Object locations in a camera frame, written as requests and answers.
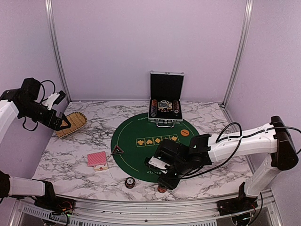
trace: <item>case lid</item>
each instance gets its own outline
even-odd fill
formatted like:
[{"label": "case lid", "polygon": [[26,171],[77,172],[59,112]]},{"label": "case lid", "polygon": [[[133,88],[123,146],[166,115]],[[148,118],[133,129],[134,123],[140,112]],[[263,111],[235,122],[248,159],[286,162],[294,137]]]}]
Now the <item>case lid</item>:
[{"label": "case lid", "polygon": [[179,100],[184,73],[151,72],[150,97],[152,99]]}]

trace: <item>woven tray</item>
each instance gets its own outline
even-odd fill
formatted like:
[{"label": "woven tray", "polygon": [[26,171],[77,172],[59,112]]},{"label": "woven tray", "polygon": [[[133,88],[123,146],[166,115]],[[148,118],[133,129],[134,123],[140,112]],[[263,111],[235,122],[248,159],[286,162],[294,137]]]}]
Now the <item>woven tray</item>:
[{"label": "woven tray", "polygon": [[[73,112],[67,115],[67,119],[71,123],[71,127],[68,129],[57,131],[56,134],[58,135],[59,138],[62,138],[66,135],[69,135],[79,130],[87,123],[87,117],[81,112]],[[66,125],[67,123],[63,121],[62,126],[66,126]]]}]

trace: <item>marble table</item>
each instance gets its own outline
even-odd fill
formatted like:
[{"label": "marble table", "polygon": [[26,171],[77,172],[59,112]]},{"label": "marble table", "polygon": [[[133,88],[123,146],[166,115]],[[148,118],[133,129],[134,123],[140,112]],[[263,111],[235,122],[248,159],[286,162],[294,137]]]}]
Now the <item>marble table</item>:
[{"label": "marble table", "polygon": [[[228,123],[217,103],[181,102],[183,118],[200,134],[219,133]],[[111,156],[111,137],[126,119],[148,111],[148,101],[71,102],[66,115],[74,111],[86,115],[85,127],[59,139],[50,139],[34,179],[53,183],[56,194],[110,201],[172,201],[230,194],[252,174],[246,158],[235,157],[223,167],[197,178],[182,180],[173,191],[163,194],[157,184],[136,180],[133,189],[124,185],[129,175]],[[87,155],[105,151],[109,169],[95,172],[87,166]],[[209,169],[219,164],[215,162]]]}]

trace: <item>black triangle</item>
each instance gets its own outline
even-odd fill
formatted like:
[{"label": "black triangle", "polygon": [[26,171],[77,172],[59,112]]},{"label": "black triangle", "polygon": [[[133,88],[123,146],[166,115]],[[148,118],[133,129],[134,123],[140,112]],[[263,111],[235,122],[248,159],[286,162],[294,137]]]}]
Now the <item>black triangle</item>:
[{"label": "black triangle", "polygon": [[124,153],[124,151],[120,147],[118,147],[117,145],[115,145],[115,147],[114,147],[114,149],[113,149],[113,151],[112,151],[111,154],[122,154],[122,153]]}]

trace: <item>white wall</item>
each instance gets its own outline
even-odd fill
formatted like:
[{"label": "white wall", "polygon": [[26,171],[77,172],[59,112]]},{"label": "white wall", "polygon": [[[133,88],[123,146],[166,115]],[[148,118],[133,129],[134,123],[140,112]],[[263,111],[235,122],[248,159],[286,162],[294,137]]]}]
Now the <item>white wall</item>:
[{"label": "white wall", "polygon": [[[249,37],[229,110],[243,129],[279,115],[287,126],[301,128],[301,2],[255,0]],[[291,132],[296,149],[300,134]],[[252,156],[258,166],[262,156]],[[285,226],[300,225],[301,164],[272,183]]]},{"label": "white wall", "polygon": [[73,100],[148,99],[150,70],[185,72],[182,99],[221,102],[245,0],[53,0]]},{"label": "white wall", "polygon": [[[58,77],[48,31],[45,1],[0,1],[0,95],[7,89],[21,87],[23,79],[51,79],[57,90]],[[51,85],[45,84],[47,93]],[[59,107],[63,111],[67,102]],[[0,144],[0,170],[15,177],[31,178],[53,133],[39,125],[35,132],[22,128],[23,119],[15,120]],[[28,127],[33,123],[28,120]],[[0,205],[0,225],[7,225],[13,198]]]}]

